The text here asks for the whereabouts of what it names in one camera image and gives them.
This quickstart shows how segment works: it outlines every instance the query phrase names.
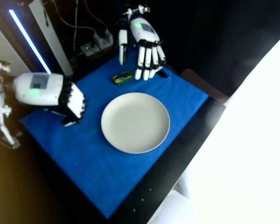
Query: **plate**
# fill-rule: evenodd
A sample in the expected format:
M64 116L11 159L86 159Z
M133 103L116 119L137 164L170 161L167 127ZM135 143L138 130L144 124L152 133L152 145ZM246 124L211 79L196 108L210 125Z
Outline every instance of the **plate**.
M149 152L167 137L170 117L155 97L141 92L123 94L104 109L101 127L107 141L120 151Z

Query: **white power strip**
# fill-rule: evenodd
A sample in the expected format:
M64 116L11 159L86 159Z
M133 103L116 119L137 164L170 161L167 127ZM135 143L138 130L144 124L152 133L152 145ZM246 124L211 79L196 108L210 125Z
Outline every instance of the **white power strip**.
M113 36L108 30L105 31L104 38L101 38L99 35L94 35L93 39L95 42L94 47L91 47L91 43L84 44L80 47L86 56L91 56L113 45Z

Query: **led light strip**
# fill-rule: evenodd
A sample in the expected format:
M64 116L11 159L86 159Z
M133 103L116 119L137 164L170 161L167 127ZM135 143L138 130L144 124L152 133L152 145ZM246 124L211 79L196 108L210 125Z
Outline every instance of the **led light strip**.
M31 49L35 53L36 57L38 58L38 60L40 61L40 63L44 67L44 69L46 70L46 72L48 74L51 74L50 69L48 68L47 64L43 60L43 58L40 55L40 53L38 52L38 50L36 49L35 45L33 44L32 40L30 39L29 35L27 34L26 30L24 29L23 25L21 24L20 20L18 19L17 15L15 14L14 10L9 9L9 13L12 16L15 24L17 24L18 28L22 32L22 34L23 34L24 38L26 39L26 41L28 42L29 46L31 47Z

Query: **blue tablecloth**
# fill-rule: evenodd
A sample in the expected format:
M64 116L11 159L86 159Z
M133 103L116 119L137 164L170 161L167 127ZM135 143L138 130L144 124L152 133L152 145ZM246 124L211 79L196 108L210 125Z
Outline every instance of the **blue tablecloth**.
M135 52L130 53L124 66L120 66L116 57L77 83L89 99L80 124L63 127L61 116L43 110L34 111L21 121L106 218L117 209L208 97L166 68L163 71L168 78L155 75L148 81L132 80L115 85L111 77L126 70L134 72L135 57ZM121 152L107 142L101 131L104 108L112 99L128 92L150 94L169 112L169 134L151 152Z

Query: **black table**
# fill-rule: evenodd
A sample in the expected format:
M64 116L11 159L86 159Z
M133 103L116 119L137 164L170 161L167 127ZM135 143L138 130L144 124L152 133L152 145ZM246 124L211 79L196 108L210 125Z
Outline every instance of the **black table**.
M62 200L69 223L146 224L206 140L224 109L222 104L209 97L108 220L24 127L22 131L26 139L22 142L23 147L33 147L35 158Z

